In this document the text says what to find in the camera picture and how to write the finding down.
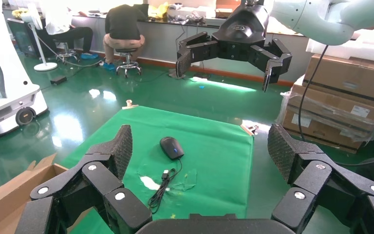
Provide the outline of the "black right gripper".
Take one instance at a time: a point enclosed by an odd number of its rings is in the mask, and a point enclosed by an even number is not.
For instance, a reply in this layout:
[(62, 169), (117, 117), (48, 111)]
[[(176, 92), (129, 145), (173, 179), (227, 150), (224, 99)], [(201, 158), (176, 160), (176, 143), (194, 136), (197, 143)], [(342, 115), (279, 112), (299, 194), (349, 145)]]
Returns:
[(189, 70), (192, 63), (213, 58), (248, 61), (264, 71), (262, 91), (277, 83), (287, 73), (292, 54), (279, 40), (264, 46), (269, 13), (262, 0), (243, 0), (219, 27), (208, 35), (201, 32), (179, 42), (175, 74), (177, 78)]

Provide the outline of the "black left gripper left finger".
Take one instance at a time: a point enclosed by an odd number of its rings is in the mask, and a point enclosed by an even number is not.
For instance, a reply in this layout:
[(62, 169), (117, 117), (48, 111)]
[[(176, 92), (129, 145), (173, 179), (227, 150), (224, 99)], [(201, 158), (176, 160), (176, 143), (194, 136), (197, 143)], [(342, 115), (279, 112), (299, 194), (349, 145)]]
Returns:
[(93, 145), (72, 168), (37, 185), (16, 227), (18, 234), (65, 234), (88, 209), (95, 209), (115, 234), (134, 234), (152, 221), (151, 211), (125, 187), (132, 132)]

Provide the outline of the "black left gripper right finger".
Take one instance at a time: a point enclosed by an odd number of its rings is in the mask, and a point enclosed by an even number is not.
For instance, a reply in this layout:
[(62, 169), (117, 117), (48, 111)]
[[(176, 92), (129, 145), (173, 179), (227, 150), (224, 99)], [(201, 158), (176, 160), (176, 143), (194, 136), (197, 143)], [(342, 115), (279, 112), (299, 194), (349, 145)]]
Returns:
[(318, 206), (352, 234), (374, 234), (374, 181), (337, 165), (317, 145), (292, 138), (280, 125), (268, 132), (269, 155), (290, 189), (272, 219), (302, 233)]

